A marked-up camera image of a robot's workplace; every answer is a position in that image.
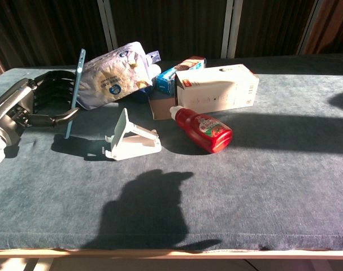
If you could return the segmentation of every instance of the red bottle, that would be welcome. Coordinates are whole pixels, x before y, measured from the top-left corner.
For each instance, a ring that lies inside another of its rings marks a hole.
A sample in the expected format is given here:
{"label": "red bottle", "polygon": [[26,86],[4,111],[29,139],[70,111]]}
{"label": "red bottle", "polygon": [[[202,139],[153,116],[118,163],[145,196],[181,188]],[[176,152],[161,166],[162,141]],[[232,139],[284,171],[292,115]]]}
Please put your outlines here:
{"label": "red bottle", "polygon": [[233,130],[219,120],[182,106],[170,108],[171,117],[200,147],[210,153],[223,150],[233,138]]}

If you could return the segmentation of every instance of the snack bag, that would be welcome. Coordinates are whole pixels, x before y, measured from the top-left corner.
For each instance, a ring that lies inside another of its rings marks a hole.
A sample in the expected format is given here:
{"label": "snack bag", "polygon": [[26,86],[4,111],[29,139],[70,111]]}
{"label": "snack bag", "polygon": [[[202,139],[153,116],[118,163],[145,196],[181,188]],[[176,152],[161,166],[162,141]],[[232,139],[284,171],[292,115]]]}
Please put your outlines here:
{"label": "snack bag", "polygon": [[85,63],[78,103],[91,110],[152,85],[149,66],[159,60],[157,51],[146,55],[132,42]]}

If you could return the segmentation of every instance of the robotic arm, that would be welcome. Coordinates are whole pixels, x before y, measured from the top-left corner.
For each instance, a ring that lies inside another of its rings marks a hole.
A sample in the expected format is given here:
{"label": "robotic arm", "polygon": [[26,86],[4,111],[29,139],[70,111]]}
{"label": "robotic arm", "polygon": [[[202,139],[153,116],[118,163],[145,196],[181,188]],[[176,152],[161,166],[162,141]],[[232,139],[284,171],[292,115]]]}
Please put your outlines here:
{"label": "robotic arm", "polygon": [[34,80],[24,78],[0,97],[0,162],[4,148],[18,143],[23,131],[30,126],[55,127],[73,120],[79,108],[61,115],[36,115],[51,100],[72,100],[75,74],[52,71]]}

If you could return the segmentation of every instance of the white phone stand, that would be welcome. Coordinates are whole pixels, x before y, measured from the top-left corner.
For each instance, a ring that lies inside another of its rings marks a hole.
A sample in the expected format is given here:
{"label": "white phone stand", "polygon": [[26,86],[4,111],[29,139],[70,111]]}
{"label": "white phone stand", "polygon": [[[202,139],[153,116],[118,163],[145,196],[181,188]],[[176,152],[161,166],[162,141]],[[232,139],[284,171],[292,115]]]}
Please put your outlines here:
{"label": "white phone stand", "polygon": [[[136,135],[124,138],[125,133],[129,132]],[[161,151],[156,130],[149,131],[130,122],[126,108],[116,124],[115,134],[112,137],[105,136],[105,140],[111,143],[111,151],[105,151],[106,157],[117,161]]]}

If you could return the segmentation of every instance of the table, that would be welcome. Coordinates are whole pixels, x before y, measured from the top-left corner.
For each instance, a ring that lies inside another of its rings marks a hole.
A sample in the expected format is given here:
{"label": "table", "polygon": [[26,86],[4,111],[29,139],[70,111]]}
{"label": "table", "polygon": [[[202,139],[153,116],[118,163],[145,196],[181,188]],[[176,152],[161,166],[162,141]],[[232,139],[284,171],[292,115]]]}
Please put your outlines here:
{"label": "table", "polygon": [[[219,154],[205,154],[174,121],[153,121],[147,104],[127,99],[82,111],[68,141],[65,126],[28,129],[0,165],[0,250],[342,257],[343,54],[207,65],[237,63],[260,83],[253,107],[210,114],[235,133]],[[7,71],[0,95],[47,70]],[[104,136],[123,107],[130,121],[158,131],[160,153],[105,159]]]}

